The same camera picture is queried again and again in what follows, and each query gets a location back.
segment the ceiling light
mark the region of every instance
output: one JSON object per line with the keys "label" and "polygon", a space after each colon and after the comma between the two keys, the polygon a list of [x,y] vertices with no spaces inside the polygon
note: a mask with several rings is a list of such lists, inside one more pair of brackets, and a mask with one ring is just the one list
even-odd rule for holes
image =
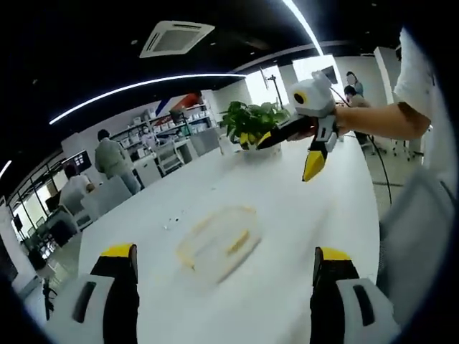
{"label": "ceiling light", "polygon": [[6,169],[11,165],[11,160],[6,163],[6,165],[2,168],[0,172],[0,178],[3,176],[3,173],[5,173]]}
{"label": "ceiling light", "polygon": [[313,41],[314,47],[316,47],[318,54],[323,56],[322,48],[319,45],[318,40],[313,30],[309,26],[304,16],[301,14],[298,7],[293,3],[292,0],[282,0],[282,1],[284,1],[284,4],[288,7],[288,9],[292,11],[293,15],[296,17],[296,19],[300,22],[300,24],[306,30],[306,33],[309,35],[309,38],[311,38],[311,41]]}
{"label": "ceiling light", "polygon": [[148,81],[143,81],[143,82],[138,82],[137,84],[132,84],[129,86],[125,86],[122,88],[118,88],[116,90],[106,92],[102,95],[98,95],[97,97],[94,97],[92,99],[86,100],[85,102],[82,102],[81,104],[72,107],[70,110],[65,111],[64,113],[61,113],[58,115],[56,118],[53,118],[50,120],[49,124],[53,125],[55,124],[58,120],[63,119],[65,116],[69,115],[70,113],[82,108],[83,106],[86,106],[92,102],[95,102],[96,100],[105,98],[109,95],[114,95],[115,93],[121,92],[121,91],[126,91],[134,87],[139,87],[139,86],[144,86],[144,85],[149,85],[149,84],[155,84],[157,82],[164,82],[164,81],[170,81],[170,80],[177,80],[177,79],[189,79],[193,77],[246,77],[246,75],[241,75],[241,74],[190,74],[190,75],[176,75],[173,77],[162,77],[160,79],[153,79],[153,80],[148,80]]}

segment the potted plant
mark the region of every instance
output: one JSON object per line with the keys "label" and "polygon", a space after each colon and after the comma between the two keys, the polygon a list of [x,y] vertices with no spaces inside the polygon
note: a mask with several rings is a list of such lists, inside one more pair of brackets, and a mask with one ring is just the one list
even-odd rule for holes
{"label": "potted plant", "polygon": [[259,105],[246,105],[243,102],[231,102],[222,118],[222,126],[227,127],[227,137],[233,143],[239,143],[248,151],[268,131],[289,116],[285,109],[278,109],[276,104],[264,102]]}

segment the ceiling air conditioner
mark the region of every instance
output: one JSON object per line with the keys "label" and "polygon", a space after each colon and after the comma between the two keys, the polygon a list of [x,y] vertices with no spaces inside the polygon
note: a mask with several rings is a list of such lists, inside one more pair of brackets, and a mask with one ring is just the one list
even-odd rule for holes
{"label": "ceiling air conditioner", "polygon": [[160,21],[143,46],[140,58],[186,54],[215,27],[189,21]]}

